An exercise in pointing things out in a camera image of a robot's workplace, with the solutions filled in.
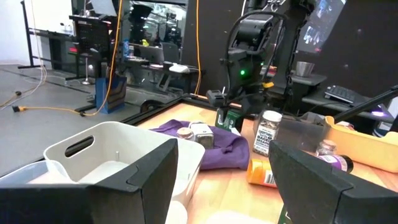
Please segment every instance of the yellow tray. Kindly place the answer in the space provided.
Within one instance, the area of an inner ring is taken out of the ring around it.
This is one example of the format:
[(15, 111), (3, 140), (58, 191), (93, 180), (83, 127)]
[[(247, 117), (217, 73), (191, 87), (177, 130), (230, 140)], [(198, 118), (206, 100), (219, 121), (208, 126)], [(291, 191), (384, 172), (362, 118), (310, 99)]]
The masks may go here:
[(349, 156), (352, 160), (369, 166), (398, 173), (398, 133), (389, 132), (379, 138), (335, 125), (327, 116), (326, 139), (337, 144), (336, 153)]

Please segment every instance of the purple light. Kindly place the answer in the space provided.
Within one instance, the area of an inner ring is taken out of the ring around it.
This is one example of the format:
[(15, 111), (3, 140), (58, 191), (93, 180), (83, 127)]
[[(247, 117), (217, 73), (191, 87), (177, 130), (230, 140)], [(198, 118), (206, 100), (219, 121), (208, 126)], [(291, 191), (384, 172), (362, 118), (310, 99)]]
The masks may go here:
[(374, 116), (384, 116), (384, 113), (381, 112), (381, 111), (372, 111), (372, 114), (373, 114)]

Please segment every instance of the black wall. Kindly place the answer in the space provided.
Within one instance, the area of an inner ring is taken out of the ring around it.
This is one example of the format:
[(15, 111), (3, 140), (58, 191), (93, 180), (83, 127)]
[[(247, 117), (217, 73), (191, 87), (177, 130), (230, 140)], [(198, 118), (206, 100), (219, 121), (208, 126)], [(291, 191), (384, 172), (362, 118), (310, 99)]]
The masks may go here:
[[(200, 55), (207, 74), (201, 94), (226, 85), (220, 73), (226, 36), (240, 16), (243, 0), (201, 0), (199, 5)], [(182, 62), (197, 65), (196, 0), (189, 0)], [(315, 63), (326, 75), (325, 84), (345, 86), (375, 96), (398, 84), (398, 1), (347, 0), (319, 55), (298, 53), (296, 59)]]
[[(183, 40), (182, 64), (197, 66), (196, 0), (188, 1), (187, 23)], [(243, 0), (199, 1), (200, 62), (206, 75), (202, 78), (200, 93), (222, 89), (226, 75), (221, 73), (219, 59), (225, 51), (228, 32), (241, 16)]]

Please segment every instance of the white plastic basket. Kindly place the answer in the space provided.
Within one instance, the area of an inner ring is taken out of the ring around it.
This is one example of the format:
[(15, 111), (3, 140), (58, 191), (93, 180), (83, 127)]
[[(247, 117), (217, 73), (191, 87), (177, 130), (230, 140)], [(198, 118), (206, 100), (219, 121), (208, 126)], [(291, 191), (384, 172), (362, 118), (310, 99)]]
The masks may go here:
[[(68, 147), (88, 137), (93, 143), (67, 157)], [(95, 184), (132, 164), (166, 140), (166, 134), (137, 128), (119, 122), (103, 122), (48, 147), (44, 157), (55, 160), (67, 171), (72, 181)], [(199, 143), (178, 139), (178, 166), (172, 200), (187, 207), (205, 148)]]

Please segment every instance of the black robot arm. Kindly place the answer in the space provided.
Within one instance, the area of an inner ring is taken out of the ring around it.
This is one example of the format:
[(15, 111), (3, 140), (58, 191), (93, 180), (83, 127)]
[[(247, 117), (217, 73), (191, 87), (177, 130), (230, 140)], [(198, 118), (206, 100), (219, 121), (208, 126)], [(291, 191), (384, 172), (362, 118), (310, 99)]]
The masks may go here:
[(209, 102), (225, 114), (231, 101), (242, 105), (243, 114), (259, 113), (267, 101), (266, 91), (273, 85), (267, 77), (269, 66), (277, 66), (276, 75), (290, 80), (300, 28), (314, 8), (315, 0), (269, 1), (263, 10), (240, 17), (220, 59), (228, 78), (227, 94), (210, 90), (206, 94)]

